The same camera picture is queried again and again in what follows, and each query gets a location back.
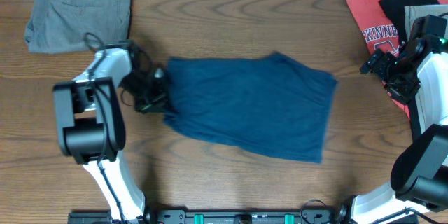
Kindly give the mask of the navy blue shorts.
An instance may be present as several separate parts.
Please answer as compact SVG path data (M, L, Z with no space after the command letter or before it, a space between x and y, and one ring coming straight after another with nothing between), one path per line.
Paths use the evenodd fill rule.
M320 163L336 78L275 52L260 59L168 61L165 123L179 134Z

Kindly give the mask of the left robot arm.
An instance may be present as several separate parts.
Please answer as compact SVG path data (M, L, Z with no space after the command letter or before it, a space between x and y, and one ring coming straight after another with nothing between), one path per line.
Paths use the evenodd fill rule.
M85 43L94 51L94 61L52 90L57 140L62 153L97 182L110 209L74 211L67 221L156 223L124 157L126 129L116 90L133 96L136 112L161 113L169 106L165 72L132 40L106 45L87 37Z

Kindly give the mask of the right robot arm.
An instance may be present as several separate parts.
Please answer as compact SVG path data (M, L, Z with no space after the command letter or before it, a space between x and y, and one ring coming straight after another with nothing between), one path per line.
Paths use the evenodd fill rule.
M412 144L398 157L389 182L348 199L333 223L432 223L447 209L447 19L419 17L399 56L376 50L360 68L384 82L409 107Z

